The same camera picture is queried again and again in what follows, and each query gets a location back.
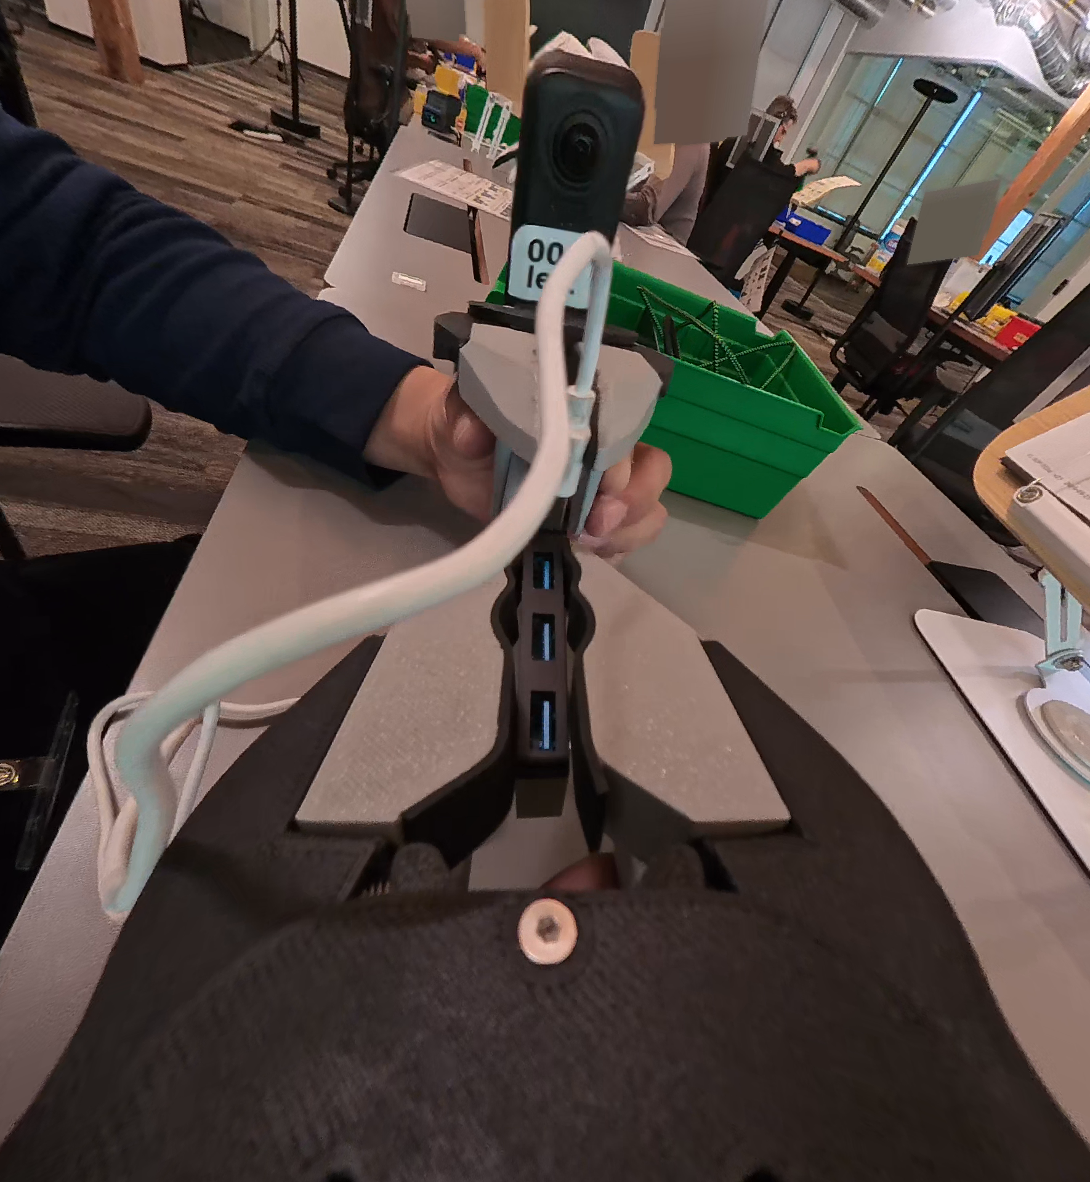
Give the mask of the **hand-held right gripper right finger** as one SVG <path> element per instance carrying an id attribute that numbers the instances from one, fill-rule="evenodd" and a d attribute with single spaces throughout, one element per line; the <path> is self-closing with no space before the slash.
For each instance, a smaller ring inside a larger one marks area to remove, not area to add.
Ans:
<path id="1" fill-rule="evenodd" d="M 606 560 L 577 564 L 582 816 L 617 848 L 786 828 L 788 808 L 695 629 Z"/>

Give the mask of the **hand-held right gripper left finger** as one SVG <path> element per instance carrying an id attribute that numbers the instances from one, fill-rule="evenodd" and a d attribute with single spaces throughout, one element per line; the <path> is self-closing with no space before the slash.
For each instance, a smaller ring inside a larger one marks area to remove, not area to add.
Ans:
<path id="1" fill-rule="evenodd" d="M 297 806 L 297 829 L 433 845 L 467 860 L 512 803 L 508 581 L 393 624 Z"/>

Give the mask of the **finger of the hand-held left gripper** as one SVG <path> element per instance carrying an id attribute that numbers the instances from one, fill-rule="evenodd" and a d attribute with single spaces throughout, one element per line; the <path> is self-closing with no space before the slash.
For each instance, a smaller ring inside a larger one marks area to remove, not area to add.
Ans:
<path id="1" fill-rule="evenodd" d="M 641 353 L 602 345 L 594 382 L 590 468 L 610 468 L 640 440 L 655 409 L 660 376 Z"/>
<path id="2" fill-rule="evenodd" d="M 537 348 L 528 333 L 472 333 L 458 352 L 457 386 L 498 441 L 537 444 Z"/>

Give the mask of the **green plastic bin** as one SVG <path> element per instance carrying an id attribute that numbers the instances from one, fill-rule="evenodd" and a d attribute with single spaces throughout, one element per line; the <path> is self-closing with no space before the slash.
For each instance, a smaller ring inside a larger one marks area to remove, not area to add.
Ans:
<path id="1" fill-rule="evenodd" d="M 607 323 L 674 362 L 641 440 L 676 493 L 761 519 L 862 429 L 788 332 L 744 310 L 615 262 Z"/>

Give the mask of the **person's left forearm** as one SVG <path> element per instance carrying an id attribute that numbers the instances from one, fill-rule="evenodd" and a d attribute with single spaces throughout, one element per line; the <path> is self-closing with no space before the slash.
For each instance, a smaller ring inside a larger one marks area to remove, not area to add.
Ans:
<path id="1" fill-rule="evenodd" d="M 423 362 L 1 105 L 0 355 L 359 480 L 430 473 L 376 435 Z"/>

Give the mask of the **person's left hand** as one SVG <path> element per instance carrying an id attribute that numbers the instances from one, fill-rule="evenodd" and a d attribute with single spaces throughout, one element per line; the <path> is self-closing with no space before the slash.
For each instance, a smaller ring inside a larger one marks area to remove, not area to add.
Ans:
<path id="1" fill-rule="evenodd" d="M 493 503 L 493 446 L 493 434 L 464 405 L 455 385 L 433 369 L 417 367 L 386 401 L 364 458 L 434 480 L 454 507 L 486 522 Z M 636 443 L 602 475 L 579 547 L 615 559 L 651 543 L 668 519 L 660 498 L 670 475 L 663 450 Z"/>

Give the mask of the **white printed paper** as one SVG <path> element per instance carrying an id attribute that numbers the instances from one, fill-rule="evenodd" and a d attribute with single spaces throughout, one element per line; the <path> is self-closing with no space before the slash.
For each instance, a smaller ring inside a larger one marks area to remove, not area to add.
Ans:
<path id="1" fill-rule="evenodd" d="M 509 219 L 512 189 L 491 178 L 467 172 L 445 160 L 429 159 L 399 169 L 404 178 L 432 194 L 444 197 L 467 208 Z"/>

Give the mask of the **black office chair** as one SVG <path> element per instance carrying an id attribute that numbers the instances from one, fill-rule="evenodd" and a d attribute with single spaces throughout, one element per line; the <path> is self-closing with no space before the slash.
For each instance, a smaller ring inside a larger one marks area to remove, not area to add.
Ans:
<path id="1" fill-rule="evenodd" d="M 865 400 L 864 420 L 889 412 L 895 390 L 909 371 L 908 353 L 924 327 L 950 259 L 916 262 L 914 238 L 918 218 L 906 220 L 897 246 L 879 273 L 876 288 L 830 351 L 835 366 L 832 387 L 852 386 Z"/>

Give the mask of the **black floor lamp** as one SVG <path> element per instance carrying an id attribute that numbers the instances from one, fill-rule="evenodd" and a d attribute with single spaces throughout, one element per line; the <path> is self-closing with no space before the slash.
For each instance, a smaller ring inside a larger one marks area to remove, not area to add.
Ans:
<path id="1" fill-rule="evenodd" d="M 841 232 L 838 234 L 838 238 L 836 243 L 833 244 L 833 249 L 841 257 L 845 257 L 852 238 L 856 235 L 856 233 L 861 228 L 862 214 L 866 207 L 874 198 L 874 194 L 876 193 L 877 188 L 881 185 L 882 180 L 886 178 L 889 170 L 894 166 L 895 161 L 897 160 L 897 156 L 900 155 L 904 146 L 913 136 L 916 126 L 920 125 L 928 110 L 935 102 L 940 105 L 949 105 L 954 102 L 958 97 L 956 92 L 953 89 L 941 84 L 940 81 L 935 81 L 929 77 L 916 77 L 913 82 L 913 89 L 916 94 L 921 96 L 921 104 L 919 106 L 919 110 L 916 110 L 913 119 L 906 125 L 906 129 L 902 131 L 897 143 L 894 145 L 890 155 L 886 158 L 886 160 L 881 165 L 876 177 L 870 182 L 867 187 L 867 192 L 861 199 L 860 204 L 856 207 L 852 214 L 850 214 L 847 219 L 845 220 L 841 228 Z"/>

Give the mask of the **wooden support post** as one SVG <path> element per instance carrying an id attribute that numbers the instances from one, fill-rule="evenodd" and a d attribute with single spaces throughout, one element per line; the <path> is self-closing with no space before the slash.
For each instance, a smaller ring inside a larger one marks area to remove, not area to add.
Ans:
<path id="1" fill-rule="evenodd" d="M 1024 209 L 1031 198 L 1053 173 L 1058 161 L 1080 143 L 1088 129 L 1090 82 L 999 197 L 988 227 L 982 235 L 980 244 L 972 251 L 973 257 L 980 258 L 990 249 L 1017 213 Z"/>

